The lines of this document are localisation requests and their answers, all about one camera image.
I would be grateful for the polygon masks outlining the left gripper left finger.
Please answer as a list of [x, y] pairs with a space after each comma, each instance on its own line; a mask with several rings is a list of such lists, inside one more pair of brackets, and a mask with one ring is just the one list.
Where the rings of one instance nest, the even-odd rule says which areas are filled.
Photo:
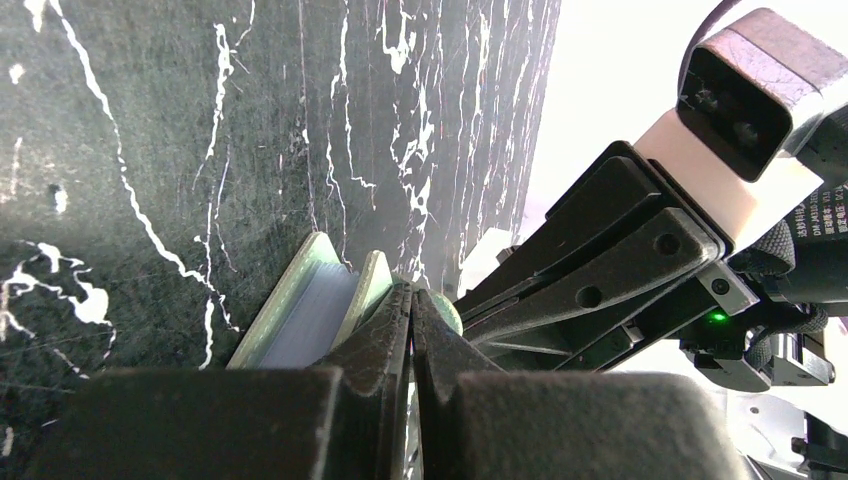
[[30, 479], [399, 479], [413, 297], [315, 365], [118, 370], [75, 394]]

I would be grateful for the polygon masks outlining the mint green card holder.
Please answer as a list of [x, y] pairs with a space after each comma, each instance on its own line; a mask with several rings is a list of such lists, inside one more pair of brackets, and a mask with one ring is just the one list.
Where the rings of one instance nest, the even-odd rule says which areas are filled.
[[409, 308], [419, 286], [373, 250], [348, 269], [329, 236], [307, 236], [227, 365], [230, 370], [295, 370], [319, 365], [353, 377], [402, 370]]

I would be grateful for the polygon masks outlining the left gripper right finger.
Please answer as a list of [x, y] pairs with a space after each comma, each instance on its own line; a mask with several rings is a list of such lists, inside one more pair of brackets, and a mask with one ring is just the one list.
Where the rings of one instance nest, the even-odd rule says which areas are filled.
[[506, 372], [412, 299], [427, 479], [746, 479], [715, 405], [660, 373]]

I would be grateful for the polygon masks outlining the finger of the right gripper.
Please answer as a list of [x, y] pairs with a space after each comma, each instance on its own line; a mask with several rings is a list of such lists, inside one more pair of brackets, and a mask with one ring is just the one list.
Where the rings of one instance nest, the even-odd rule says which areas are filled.
[[548, 210], [542, 226], [457, 301], [457, 310], [484, 312], [574, 272], [667, 206], [668, 194], [631, 144], [613, 142]]

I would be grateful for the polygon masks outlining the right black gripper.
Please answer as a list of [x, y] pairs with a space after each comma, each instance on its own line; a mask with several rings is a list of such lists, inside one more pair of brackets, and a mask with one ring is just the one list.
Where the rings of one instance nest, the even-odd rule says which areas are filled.
[[797, 276], [782, 220], [701, 281], [724, 243], [686, 210], [548, 220], [456, 304], [465, 339], [504, 370], [602, 371], [620, 363], [740, 392], [835, 377], [803, 338], [828, 313], [778, 298]]

